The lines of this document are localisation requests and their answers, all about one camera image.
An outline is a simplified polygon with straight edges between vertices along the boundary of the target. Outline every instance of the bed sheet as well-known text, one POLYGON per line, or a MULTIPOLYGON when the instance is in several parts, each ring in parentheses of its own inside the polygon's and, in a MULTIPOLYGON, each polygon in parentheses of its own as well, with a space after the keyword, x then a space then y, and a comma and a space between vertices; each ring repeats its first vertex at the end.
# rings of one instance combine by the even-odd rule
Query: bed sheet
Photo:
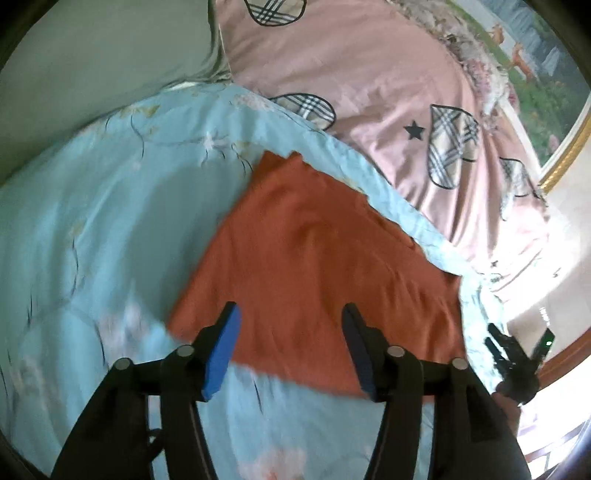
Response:
MULTIPOLYGON (((0 189, 0 427, 43 472, 115 359, 148 361, 177 346, 163 321, 264 150, 299 151, 364 192, 433 264, 463 277, 469 360, 496 386, 483 339, 488 322, 502 327, 500 304, 360 154, 241 87, 185 85, 95 121, 0 189)), ((199 409, 226 480, 362 478, 383 411, 234 364, 199 409)), ((424 409, 417 478, 430 451, 424 409)), ((156 471, 165 478, 162 456, 156 471)))
POLYGON ((519 294, 508 286, 548 237, 540 165, 501 109, 507 73, 450 2, 216 7, 237 84, 362 153, 491 289, 519 294))

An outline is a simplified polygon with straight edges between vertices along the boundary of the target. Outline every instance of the orange t-shirt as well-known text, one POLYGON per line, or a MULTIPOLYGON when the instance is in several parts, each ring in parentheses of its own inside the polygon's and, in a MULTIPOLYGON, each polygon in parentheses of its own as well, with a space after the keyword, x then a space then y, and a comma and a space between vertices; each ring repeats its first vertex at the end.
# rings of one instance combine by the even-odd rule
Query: orange t-shirt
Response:
POLYGON ((419 359, 465 357, 460 278, 439 270, 367 198, 294 153, 266 152, 177 302, 168 329, 192 342, 227 301, 242 311, 233 360, 360 395, 341 330, 353 302, 369 326, 419 359))

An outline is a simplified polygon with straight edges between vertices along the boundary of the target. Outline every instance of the white wall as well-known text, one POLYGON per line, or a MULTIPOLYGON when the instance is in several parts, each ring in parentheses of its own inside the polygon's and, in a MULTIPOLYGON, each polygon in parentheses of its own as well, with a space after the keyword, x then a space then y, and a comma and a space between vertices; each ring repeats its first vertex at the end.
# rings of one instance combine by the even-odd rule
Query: white wall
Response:
POLYGON ((550 274, 510 302, 508 313, 515 316, 509 331, 528 350, 545 329, 539 312, 545 307, 556 334, 552 357, 591 327, 591 140, 548 194, 548 202, 550 274), (519 313, 523 305, 531 307, 519 313))

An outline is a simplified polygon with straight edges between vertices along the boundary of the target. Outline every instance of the light blue comforter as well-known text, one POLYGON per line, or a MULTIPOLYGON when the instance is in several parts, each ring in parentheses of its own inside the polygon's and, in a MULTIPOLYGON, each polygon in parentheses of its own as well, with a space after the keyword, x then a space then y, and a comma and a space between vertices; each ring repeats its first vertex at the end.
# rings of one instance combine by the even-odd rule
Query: light blue comforter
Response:
MULTIPOLYGON (((147 361, 176 346, 163 322, 263 150, 301 152, 462 275, 469 359, 489 389, 498 383, 483 339, 488 322, 501 325, 499 304, 360 154, 245 89, 188 86, 97 120, 0 189, 0 427, 42 471, 116 358, 147 361)), ((361 479, 382 410, 236 365, 200 406, 222 480, 361 479)), ((430 406, 423 417, 417 478, 428 468, 430 406)), ((162 457, 156 470, 165 477, 162 457)))

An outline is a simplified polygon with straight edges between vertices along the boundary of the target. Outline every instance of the metal screw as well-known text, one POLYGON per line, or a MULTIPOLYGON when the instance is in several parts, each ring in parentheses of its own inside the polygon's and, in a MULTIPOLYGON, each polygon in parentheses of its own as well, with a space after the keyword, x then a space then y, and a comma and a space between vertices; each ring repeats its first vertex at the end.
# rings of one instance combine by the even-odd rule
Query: metal screw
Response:
POLYGON ((387 352, 388 352, 388 355, 395 356, 397 358, 404 356, 404 348, 402 348, 401 346, 398 346, 398 345, 393 345, 391 347, 388 347, 387 352))
POLYGON ((130 365, 131 365, 131 360, 129 358, 119 358, 119 360, 117 360, 115 362, 115 368, 117 370, 125 370, 130 365))
POLYGON ((458 370, 465 370, 468 368, 468 362, 466 362, 463 358, 454 358, 452 360, 452 365, 458 370))
POLYGON ((191 356, 195 349, 191 345, 181 345, 177 348, 178 356, 191 356))

